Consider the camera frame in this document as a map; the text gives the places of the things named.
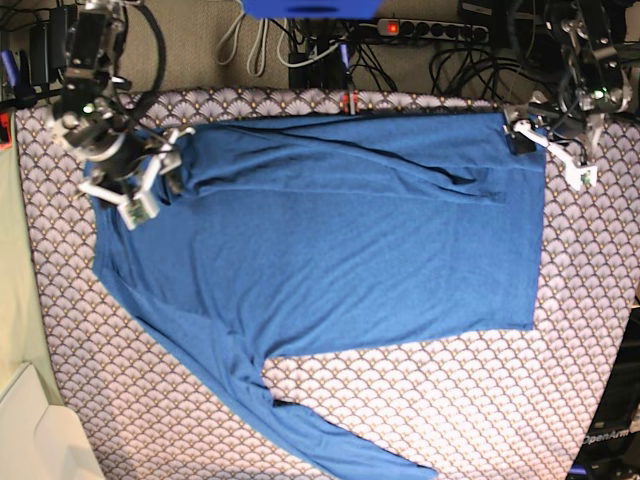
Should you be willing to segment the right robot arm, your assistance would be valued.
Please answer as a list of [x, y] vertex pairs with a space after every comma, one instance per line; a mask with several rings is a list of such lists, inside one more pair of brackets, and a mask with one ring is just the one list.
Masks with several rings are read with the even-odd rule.
[[118, 207], [177, 191], [430, 196], [501, 204], [540, 195], [545, 159], [512, 154], [504, 117], [484, 100], [398, 92], [304, 91], [208, 95], [212, 111], [145, 120], [155, 91], [132, 108], [116, 93], [126, 18], [90, 1], [68, 34], [65, 84], [51, 110], [57, 141], [83, 159], [82, 193]]

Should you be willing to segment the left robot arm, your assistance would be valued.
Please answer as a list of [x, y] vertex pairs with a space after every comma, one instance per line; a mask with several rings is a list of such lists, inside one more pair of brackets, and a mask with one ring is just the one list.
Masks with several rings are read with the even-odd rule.
[[564, 163], [574, 189], [597, 178], [595, 166], [549, 140], [551, 130], [565, 121], [590, 129], [626, 105], [626, 79], [600, 7], [556, 4], [549, 27], [566, 60], [554, 112], [531, 102], [500, 114], [289, 116], [188, 126], [166, 131], [155, 152], [127, 156], [130, 166], [145, 169], [138, 183], [103, 179], [85, 190], [96, 207], [135, 223], [179, 198], [214, 193], [541, 210], [548, 156]]

